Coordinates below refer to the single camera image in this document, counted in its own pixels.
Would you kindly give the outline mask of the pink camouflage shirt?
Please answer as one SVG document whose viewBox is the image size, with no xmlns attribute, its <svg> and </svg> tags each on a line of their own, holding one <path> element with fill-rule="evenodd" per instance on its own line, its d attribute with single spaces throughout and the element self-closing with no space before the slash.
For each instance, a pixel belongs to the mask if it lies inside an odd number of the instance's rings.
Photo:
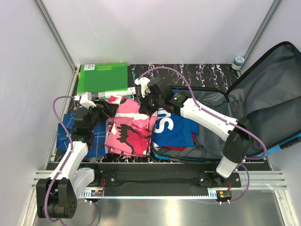
<svg viewBox="0 0 301 226">
<path fill-rule="evenodd" d="M 139 113 L 140 104 L 128 97 L 113 95 L 108 103 L 117 104 L 117 112 L 109 119 L 109 133 L 104 145 L 108 152 L 127 157 L 145 157 L 149 153 L 153 127 L 158 113 Z"/>
</svg>

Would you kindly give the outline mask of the blue shirt white letters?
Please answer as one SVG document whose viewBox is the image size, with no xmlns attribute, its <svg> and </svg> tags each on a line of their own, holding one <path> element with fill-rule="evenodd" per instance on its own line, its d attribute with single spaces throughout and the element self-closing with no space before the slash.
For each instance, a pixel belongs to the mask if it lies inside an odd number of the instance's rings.
<svg viewBox="0 0 301 226">
<path fill-rule="evenodd" d="M 198 124 L 190 119 L 158 110 L 158 120 L 153 133 L 153 142 L 157 146 L 192 147 L 191 134 L 199 134 Z"/>
</svg>

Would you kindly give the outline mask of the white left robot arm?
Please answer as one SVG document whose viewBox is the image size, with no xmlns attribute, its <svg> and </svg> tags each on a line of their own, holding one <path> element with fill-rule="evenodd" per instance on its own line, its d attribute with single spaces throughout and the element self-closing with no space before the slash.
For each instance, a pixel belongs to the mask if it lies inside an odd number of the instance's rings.
<svg viewBox="0 0 301 226">
<path fill-rule="evenodd" d="M 55 222 L 72 218 L 80 194 L 88 185 L 97 186 L 102 178 L 92 168 L 80 168 L 94 141 L 94 128 L 116 113 L 117 105 L 106 100 L 82 104 L 74 113 L 74 124 L 66 134 L 70 140 L 66 154 L 55 170 L 36 184 L 37 214 Z"/>
</svg>

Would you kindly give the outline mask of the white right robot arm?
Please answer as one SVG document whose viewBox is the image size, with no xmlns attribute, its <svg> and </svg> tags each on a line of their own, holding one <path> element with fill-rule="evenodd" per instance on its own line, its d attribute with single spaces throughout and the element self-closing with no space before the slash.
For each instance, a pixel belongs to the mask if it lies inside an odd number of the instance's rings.
<svg viewBox="0 0 301 226">
<path fill-rule="evenodd" d="M 134 81 L 141 92 L 138 97 L 147 113 L 153 114 L 159 108 L 192 120 L 218 135 L 225 145 L 223 156 L 216 168 L 214 182 L 225 186 L 230 182 L 230 175 L 243 161 L 253 140 L 247 130 L 248 120 L 239 121 L 228 117 L 201 104 L 192 94 L 182 90 L 173 91 L 161 78 L 150 80 L 142 77 Z"/>
</svg>

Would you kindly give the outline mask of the green plastic folder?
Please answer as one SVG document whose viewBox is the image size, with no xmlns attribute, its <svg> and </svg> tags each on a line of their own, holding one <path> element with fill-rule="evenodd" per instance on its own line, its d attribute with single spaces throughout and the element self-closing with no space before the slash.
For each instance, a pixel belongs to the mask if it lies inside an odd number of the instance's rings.
<svg viewBox="0 0 301 226">
<path fill-rule="evenodd" d="M 127 67 L 127 62 L 81 65 L 77 93 L 126 90 Z"/>
</svg>

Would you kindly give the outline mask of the blue plaid shirt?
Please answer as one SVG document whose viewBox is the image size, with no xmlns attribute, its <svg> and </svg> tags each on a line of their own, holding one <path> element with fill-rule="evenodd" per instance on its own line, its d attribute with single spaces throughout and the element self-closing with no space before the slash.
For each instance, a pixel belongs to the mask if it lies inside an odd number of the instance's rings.
<svg viewBox="0 0 301 226">
<path fill-rule="evenodd" d="M 71 134 L 72 126 L 74 125 L 74 113 L 72 110 L 63 116 L 63 124 L 66 126 L 68 132 Z M 105 136 L 106 136 L 106 121 L 99 121 L 98 124 L 94 127 L 94 140 L 91 145 L 88 154 L 84 157 L 84 160 L 91 159 L 93 157 L 103 157 L 105 156 Z M 56 136 L 56 148 L 61 153 L 62 156 L 67 151 L 69 146 L 69 138 L 67 133 L 63 129 L 62 125 L 59 123 L 57 128 L 57 136 Z"/>
</svg>

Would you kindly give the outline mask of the red shirt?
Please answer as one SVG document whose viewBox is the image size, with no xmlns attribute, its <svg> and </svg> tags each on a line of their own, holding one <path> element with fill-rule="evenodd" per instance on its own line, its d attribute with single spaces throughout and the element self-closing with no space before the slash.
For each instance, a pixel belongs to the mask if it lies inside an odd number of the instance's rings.
<svg viewBox="0 0 301 226">
<path fill-rule="evenodd" d="M 192 141 L 195 142 L 195 135 L 192 133 L 191 134 Z M 159 148 L 169 148 L 177 151 L 183 151 L 186 147 L 171 147 L 171 146 L 160 146 Z"/>
</svg>

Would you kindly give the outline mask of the blue capped bottle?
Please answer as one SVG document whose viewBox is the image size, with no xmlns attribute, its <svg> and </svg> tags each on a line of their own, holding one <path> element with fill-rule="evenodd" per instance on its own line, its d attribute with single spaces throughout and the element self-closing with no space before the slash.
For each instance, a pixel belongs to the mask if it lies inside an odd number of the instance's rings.
<svg viewBox="0 0 301 226">
<path fill-rule="evenodd" d="M 240 70 L 245 62 L 244 57 L 236 56 L 231 64 L 233 70 Z"/>
</svg>

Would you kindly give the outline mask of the blue suitcase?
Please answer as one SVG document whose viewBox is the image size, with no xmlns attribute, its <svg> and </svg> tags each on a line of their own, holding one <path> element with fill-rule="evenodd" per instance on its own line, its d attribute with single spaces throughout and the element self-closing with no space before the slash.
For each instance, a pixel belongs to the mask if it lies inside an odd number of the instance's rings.
<svg viewBox="0 0 301 226">
<path fill-rule="evenodd" d="M 301 53 L 281 42 L 257 60 L 225 93 L 194 90 L 198 100 L 217 112 L 248 119 L 254 141 L 248 157 L 271 154 L 301 140 Z"/>
</svg>

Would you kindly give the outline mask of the aluminium frame rail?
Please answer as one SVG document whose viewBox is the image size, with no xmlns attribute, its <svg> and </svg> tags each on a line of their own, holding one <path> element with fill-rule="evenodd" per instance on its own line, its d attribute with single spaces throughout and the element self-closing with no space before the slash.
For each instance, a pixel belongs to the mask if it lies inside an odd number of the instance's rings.
<svg viewBox="0 0 301 226">
<path fill-rule="evenodd" d="M 77 66 L 75 65 L 63 39 L 61 38 L 61 35 L 59 34 L 56 25 L 53 21 L 53 19 L 51 18 L 50 13 L 48 12 L 44 2 L 42 0 L 33 0 L 33 2 L 35 3 L 38 11 L 40 12 L 41 16 L 43 17 L 49 31 L 51 32 L 53 38 L 55 39 L 62 55 L 64 56 L 68 66 L 71 68 L 71 70 L 73 72 L 76 72 L 77 70 Z"/>
</svg>

